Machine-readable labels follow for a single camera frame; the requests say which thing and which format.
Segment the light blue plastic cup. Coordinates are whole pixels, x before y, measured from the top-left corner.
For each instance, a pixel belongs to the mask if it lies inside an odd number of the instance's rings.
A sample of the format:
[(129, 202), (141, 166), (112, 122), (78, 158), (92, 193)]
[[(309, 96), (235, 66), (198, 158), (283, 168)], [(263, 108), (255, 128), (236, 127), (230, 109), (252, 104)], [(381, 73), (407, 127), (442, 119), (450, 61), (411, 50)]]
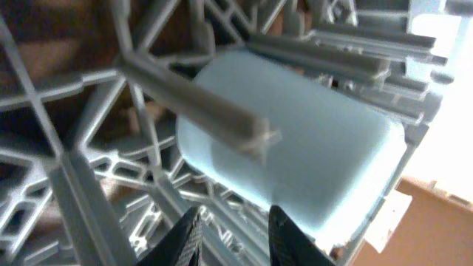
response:
[(216, 57), (195, 81), (267, 118), (282, 138), (260, 164), (178, 117), (189, 165), (260, 208), (280, 206), (316, 240), (356, 236), (406, 151), (400, 122), (250, 52)]

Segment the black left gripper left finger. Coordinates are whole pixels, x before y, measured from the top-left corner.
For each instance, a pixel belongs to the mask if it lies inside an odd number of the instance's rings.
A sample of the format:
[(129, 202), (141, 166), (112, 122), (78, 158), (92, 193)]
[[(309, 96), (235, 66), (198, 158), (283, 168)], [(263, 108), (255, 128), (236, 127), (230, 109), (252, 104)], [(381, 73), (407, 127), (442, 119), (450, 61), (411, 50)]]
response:
[(189, 208), (137, 266), (200, 266), (203, 223), (198, 207)]

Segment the grey plastic dishwasher rack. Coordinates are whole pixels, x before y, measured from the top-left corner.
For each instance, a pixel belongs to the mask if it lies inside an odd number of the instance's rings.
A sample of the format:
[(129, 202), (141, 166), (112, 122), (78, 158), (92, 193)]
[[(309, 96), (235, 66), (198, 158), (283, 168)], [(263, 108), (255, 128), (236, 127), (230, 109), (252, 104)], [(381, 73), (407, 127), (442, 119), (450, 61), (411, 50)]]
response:
[(336, 245), (300, 228), (348, 265), (438, 113), (431, 85), (452, 82), (440, 39), (421, 27), (453, 17), (454, 1), (108, 1), (100, 16), (112, 60), (39, 79), (13, 26), (33, 8), (1, 3), (3, 265), (136, 265), (191, 207), (202, 265), (270, 265), (270, 208), (189, 165), (178, 146), (178, 117), (260, 164), (281, 140), (267, 118), (196, 83), (233, 51), (402, 124), (406, 151), (356, 236)]

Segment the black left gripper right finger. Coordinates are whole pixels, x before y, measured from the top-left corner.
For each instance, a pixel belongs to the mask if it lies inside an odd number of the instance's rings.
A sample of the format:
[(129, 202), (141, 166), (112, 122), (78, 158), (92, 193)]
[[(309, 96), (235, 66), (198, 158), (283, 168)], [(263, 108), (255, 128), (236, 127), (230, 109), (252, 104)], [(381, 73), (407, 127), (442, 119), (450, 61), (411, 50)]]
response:
[(270, 207), (268, 244), (271, 266), (334, 266), (278, 205)]

